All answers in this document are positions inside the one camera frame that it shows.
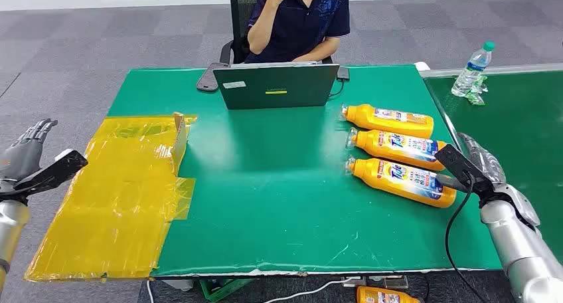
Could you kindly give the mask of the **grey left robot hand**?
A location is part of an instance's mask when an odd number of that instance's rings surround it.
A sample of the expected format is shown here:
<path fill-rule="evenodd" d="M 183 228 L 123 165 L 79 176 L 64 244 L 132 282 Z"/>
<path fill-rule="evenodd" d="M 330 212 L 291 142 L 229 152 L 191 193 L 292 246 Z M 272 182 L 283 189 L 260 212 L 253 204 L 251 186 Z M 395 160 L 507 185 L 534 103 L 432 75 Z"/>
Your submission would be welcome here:
<path fill-rule="evenodd" d="M 44 141 L 57 124 L 50 118 L 39 120 L 1 154 L 1 181 L 15 183 L 40 169 Z"/>

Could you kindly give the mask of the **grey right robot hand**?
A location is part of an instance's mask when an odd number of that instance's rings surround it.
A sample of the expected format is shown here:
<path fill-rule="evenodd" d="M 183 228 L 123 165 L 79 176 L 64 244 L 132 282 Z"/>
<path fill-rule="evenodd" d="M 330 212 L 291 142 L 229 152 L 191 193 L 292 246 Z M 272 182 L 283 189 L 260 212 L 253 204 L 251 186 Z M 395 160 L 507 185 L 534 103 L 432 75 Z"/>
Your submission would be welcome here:
<path fill-rule="evenodd" d="M 499 160 L 472 137 L 464 133 L 460 136 L 469 156 L 465 157 L 451 144 L 439 149 L 435 158 L 451 175 L 437 174 L 436 179 L 443 186 L 470 191 L 481 198 L 494 194 L 496 185 L 507 182 Z"/>

